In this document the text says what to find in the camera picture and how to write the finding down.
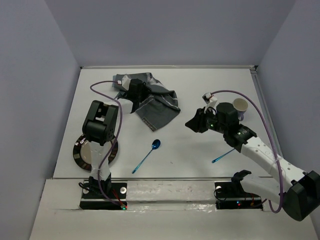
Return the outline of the blue metal fork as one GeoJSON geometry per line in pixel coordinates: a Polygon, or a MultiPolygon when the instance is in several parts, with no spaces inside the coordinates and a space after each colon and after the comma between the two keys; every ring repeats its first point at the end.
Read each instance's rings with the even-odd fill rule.
{"type": "Polygon", "coordinates": [[[228,152],[226,152],[226,153],[224,153],[224,154],[222,154],[221,156],[219,156],[219,157],[217,157],[217,158],[215,158],[215,159],[213,159],[212,161],[211,161],[211,163],[216,163],[217,161],[219,161],[220,159],[222,159],[223,157],[225,157],[225,156],[227,156],[228,154],[230,154],[230,153],[232,153],[234,150],[236,150],[235,148],[233,148],[233,149],[231,149],[230,151],[228,151],[228,152]]]}

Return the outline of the blue metal spoon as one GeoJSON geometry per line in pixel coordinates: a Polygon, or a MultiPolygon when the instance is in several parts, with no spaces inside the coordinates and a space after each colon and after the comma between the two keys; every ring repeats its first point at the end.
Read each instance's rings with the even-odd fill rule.
{"type": "Polygon", "coordinates": [[[140,161],[140,163],[132,170],[132,174],[134,174],[144,163],[144,161],[147,159],[147,157],[152,153],[152,151],[158,149],[161,146],[161,141],[159,139],[155,139],[151,144],[151,149],[148,152],[148,154],[140,161]]]}

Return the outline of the striped rim dinner plate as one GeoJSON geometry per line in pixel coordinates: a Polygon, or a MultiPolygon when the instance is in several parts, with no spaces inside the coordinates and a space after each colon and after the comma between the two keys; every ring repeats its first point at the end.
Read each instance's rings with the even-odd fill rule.
{"type": "MultiPolygon", "coordinates": [[[[119,151],[119,143],[115,141],[114,148],[108,155],[108,164],[116,159],[117,153],[119,151]]],[[[90,172],[92,169],[91,153],[89,142],[86,140],[86,136],[82,134],[73,145],[72,155],[74,162],[83,170],[90,172]]]]}

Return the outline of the purple mug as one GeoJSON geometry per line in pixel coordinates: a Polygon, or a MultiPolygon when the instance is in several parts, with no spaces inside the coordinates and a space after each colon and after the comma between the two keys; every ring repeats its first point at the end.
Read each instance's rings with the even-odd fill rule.
{"type": "Polygon", "coordinates": [[[240,121],[244,120],[244,114],[248,109],[248,102],[245,99],[242,98],[236,98],[232,102],[233,107],[236,109],[237,114],[238,114],[238,119],[240,121]]]}

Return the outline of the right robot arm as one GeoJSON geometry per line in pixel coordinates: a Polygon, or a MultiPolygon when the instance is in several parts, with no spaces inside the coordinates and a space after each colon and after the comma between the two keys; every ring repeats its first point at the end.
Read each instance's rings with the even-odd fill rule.
{"type": "Polygon", "coordinates": [[[320,205],[320,175],[306,172],[272,150],[257,134],[240,123],[238,112],[231,103],[222,102],[215,111],[197,109],[185,123],[195,133],[212,130],[223,135],[225,142],[263,168],[272,179],[262,180],[250,171],[233,176],[230,190],[235,196],[254,193],[277,203],[292,219],[301,222],[320,205]]]}

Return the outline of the grey cloth placemat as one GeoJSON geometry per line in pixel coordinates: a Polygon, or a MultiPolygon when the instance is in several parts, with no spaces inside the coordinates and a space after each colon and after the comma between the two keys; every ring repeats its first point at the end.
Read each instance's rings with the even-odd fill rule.
{"type": "Polygon", "coordinates": [[[150,89],[150,95],[139,104],[135,113],[152,130],[156,131],[172,121],[181,111],[178,105],[176,92],[168,90],[150,72],[136,74],[117,74],[113,76],[113,87],[119,90],[115,97],[122,106],[124,114],[132,114],[133,103],[127,97],[127,90],[122,90],[117,84],[124,76],[139,79],[146,83],[150,89]]]}

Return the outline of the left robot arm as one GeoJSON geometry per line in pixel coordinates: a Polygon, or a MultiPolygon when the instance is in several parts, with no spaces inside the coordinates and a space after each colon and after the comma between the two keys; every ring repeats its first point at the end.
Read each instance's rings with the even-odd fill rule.
{"type": "Polygon", "coordinates": [[[108,156],[115,148],[125,114],[134,113],[150,94],[140,79],[116,80],[121,92],[109,102],[93,100],[82,125],[82,133],[89,143],[91,170],[88,190],[109,199],[112,189],[108,156]]]}

